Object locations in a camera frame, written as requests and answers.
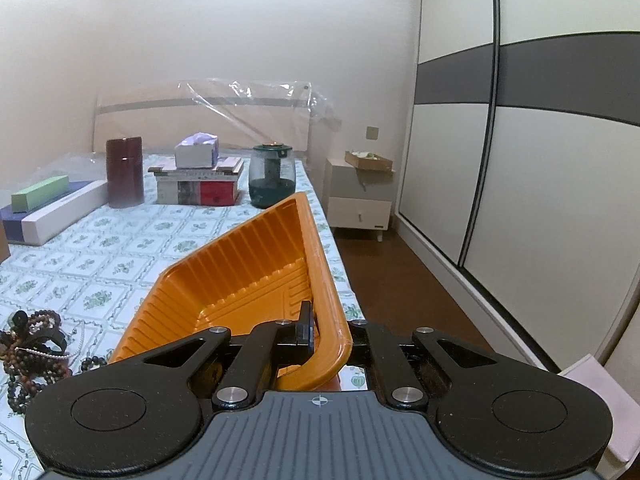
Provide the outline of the orange plastic tray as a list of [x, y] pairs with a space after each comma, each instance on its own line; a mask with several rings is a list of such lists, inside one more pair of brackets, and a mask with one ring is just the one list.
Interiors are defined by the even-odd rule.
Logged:
[[256, 325], [295, 320], [314, 308], [319, 339], [303, 364], [285, 365], [280, 390], [314, 390], [352, 352], [352, 336], [306, 194], [297, 192], [168, 266], [155, 281], [111, 357], [131, 358], [224, 326], [246, 335]]

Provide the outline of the white bedside cabinet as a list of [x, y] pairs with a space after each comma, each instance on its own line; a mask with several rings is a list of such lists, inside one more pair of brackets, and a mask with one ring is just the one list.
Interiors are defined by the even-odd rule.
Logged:
[[390, 226], [395, 191], [393, 171], [357, 169], [344, 159], [326, 159], [322, 206], [332, 232], [369, 231], [382, 242]]

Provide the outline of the stack of books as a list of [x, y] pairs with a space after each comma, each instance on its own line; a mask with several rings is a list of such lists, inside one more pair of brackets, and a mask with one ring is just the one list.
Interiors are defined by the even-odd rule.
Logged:
[[148, 171], [156, 180], [159, 204], [229, 207], [240, 195], [243, 169], [242, 157], [229, 156], [213, 168], [177, 168], [172, 162]]

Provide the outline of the dark green glass jar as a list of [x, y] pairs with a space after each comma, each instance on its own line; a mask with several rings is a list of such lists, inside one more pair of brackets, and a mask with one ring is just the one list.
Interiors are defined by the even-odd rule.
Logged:
[[250, 203], [266, 209], [285, 200], [296, 190], [293, 149], [282, 143], [259, 144], [250, 154], [248, 167]]

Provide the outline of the small cardboard tray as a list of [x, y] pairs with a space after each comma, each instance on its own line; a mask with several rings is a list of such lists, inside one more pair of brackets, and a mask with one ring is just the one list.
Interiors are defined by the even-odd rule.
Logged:
[[345, 162], [357, 170], [381, 171], [390, 174], [393, 171], [393, 162], [373, 152], [347, 151], [344, 156]]

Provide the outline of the white tissue box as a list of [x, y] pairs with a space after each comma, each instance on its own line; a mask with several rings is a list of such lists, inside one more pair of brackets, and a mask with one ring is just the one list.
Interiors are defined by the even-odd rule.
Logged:
[[175, 146], [174, 153], [178, 169], [214, 168], [218, 162], [218, 136], [206, 132], [191, 134]]

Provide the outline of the white grey wardrobe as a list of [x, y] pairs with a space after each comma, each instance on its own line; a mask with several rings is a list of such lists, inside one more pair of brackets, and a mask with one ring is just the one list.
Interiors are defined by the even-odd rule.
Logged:
[[420, 0], [404, 241], [499, 352], [606, 361], [639, 301], [639, 0]]

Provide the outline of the plastic wrapped headboard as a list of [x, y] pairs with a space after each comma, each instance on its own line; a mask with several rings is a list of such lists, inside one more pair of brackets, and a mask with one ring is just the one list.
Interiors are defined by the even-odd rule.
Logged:
[[90, 146], [102, 153], [108, 140], [140, 136], [145, 151], [169, 153], [202, 132], [227, 150], [280, 142], [314, 159], [341, 128], [332, 101], [308, 81], [188, 79], [98, 96]]

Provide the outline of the dark red cylinder tin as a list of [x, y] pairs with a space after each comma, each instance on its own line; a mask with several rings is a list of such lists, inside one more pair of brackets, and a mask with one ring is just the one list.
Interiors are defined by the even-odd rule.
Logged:
[[107, 140], [105, 154], [108, 204], [113, 208], [142, 204], [142, 137]]

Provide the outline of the black band watch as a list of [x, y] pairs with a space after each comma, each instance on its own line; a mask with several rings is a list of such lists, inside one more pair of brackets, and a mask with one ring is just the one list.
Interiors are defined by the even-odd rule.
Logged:
[[67, 341], [61, 330], [61, 317], [55, 311], [38, 310], [28, 314], [18, 310], [10, 317], [9, 324], [15, 348], [64, 356]]

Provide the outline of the pink white stool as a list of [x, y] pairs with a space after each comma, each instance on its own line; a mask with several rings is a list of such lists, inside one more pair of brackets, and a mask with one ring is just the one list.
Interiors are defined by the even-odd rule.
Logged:
[[610, 409], [613, 433], [605, 454], [628, 469], [639, 455], [639, 404], [591, 354], [560, 373], [597, 393]]

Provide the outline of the brown cardboard box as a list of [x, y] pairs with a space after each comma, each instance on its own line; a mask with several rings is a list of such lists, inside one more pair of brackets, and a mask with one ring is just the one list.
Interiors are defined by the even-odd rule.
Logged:
[[0, 221], [0, 263], [6, 261], [11, 255], [9, 242], [6, 238], [6, 231], [4, 230], [3, 223]]

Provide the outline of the green rectangular box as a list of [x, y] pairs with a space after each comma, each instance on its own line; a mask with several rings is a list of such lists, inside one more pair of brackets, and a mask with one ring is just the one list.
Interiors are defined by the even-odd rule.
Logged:
[[67, 176], [56, 176], [44, 179], [11, 195], [13, 212], [31, 212], [50, 200], [64, 195], [70, 186]]

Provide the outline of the wall switch plate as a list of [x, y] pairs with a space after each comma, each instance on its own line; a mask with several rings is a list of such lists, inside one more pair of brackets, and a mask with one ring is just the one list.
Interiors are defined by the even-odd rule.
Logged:
[[367, 140], [376, 140], [378, 138], [378, 127], [369, 126], [366, 129], [366, 139]]

